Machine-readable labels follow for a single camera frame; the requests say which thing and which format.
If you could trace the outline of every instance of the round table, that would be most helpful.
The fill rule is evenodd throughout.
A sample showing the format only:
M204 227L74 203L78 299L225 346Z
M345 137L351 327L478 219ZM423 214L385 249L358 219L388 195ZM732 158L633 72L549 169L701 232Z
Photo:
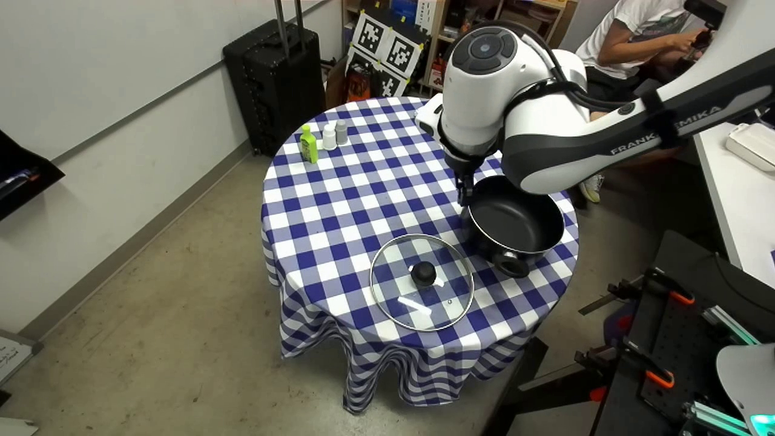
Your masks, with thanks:
M281 357L340 338L347 350L350 411L373 401L381 368L402 373L399 398L414 408L453 402L467 378L505 371L558 305L578 260L578 222L564 195L560 244L525 279L497 272L466 239L462 208L442 146L414 124L423 99L369 99L334 107L313 132L340 121L347 144L304 162L298 134L264 179L264 255L281 300ZM491 155L474 179L499 174ZM371 293L371 261L393 237L423 232L466 252L474 289L462 321L438 333L393 323Z

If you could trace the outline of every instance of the black frying pan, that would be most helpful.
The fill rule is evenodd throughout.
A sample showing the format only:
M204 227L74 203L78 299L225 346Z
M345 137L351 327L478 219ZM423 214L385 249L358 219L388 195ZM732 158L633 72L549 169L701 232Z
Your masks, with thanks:
M532 261L564 232L562 214L549 197L524 195L506 176L474 184L467 227L478 249L509 276L528 276Z

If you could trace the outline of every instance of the glass lid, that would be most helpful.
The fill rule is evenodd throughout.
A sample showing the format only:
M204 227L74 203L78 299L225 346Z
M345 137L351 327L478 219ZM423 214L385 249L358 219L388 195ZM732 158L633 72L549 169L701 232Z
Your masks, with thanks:
M402 235L373 258L371 293L414 333L456 325L472 304L472 269L461 249L432 235Z

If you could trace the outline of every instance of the white desk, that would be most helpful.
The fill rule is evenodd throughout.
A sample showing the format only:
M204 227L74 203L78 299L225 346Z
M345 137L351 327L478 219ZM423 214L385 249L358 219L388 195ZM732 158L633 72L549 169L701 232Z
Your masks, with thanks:
M724 147L733 124L695 137L729 261L775 289L775 176Z

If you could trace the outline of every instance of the floor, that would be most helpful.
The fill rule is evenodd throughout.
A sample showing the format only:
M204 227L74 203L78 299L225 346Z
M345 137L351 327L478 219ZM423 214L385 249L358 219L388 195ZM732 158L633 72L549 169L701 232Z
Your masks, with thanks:
M278 359L278 300L260 248L267 158L244 155L128 260L2 388L0 416L37 420L42 436L157 434L479 434L506 376L471 382L442 410L408 410L391 378L364 416L341 410L334 344ZM609 176L603 203L578 214L582 260L541 338L542 371L600 344L603 308L577 310L649 264L663 227L694 230L702 208L694 164ZM524 414L511 434L587 434L594 408Z

